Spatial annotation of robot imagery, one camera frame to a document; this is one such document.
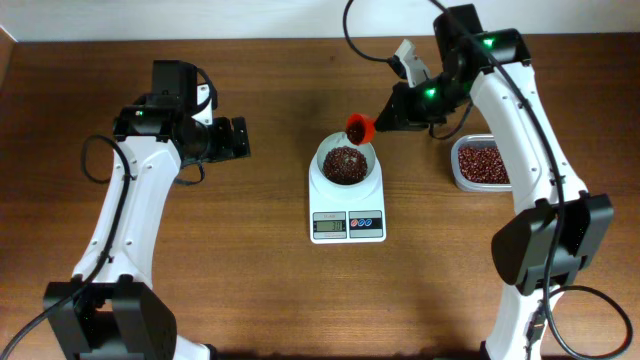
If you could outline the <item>red plastic scoop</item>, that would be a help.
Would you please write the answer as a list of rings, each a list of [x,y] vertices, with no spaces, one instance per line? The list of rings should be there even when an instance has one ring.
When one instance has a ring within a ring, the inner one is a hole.
[[[370,143],[376,133],[375,119],[360,113],[353,113],[346,123],[347,139],[356,146]]]

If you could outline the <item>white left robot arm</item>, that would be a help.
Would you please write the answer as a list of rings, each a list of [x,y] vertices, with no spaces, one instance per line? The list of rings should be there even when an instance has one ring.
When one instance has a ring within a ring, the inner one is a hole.
[[[67,282],[48,284],[47,319],[68,359],[214,359],[216,349],[180,336],[154,293],[152,262],[165,202],[189,166],[250,154],[242,117],[216,117],[206,72],[157,60],[152,89],[122,108],[105,143],[114,152],[102,210]]]

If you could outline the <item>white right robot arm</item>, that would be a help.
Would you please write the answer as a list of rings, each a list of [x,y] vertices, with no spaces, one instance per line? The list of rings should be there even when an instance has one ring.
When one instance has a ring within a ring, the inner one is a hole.
[[[504,288],[481,351],[487,359],[536,359],[543,335],[557,330],[557,300],[576,289],[576,276],[598,251],[613,207],[608,196],[588,191],[564,155],[517,30],[485,31],[467,4],[443,8],[434,31],[442,72],[418,79],[415,66],[395,55],[390,63],[402,81],[375,127],[428,130],[465,103],[480,111],[505,165],[515,211],[491,243]]]

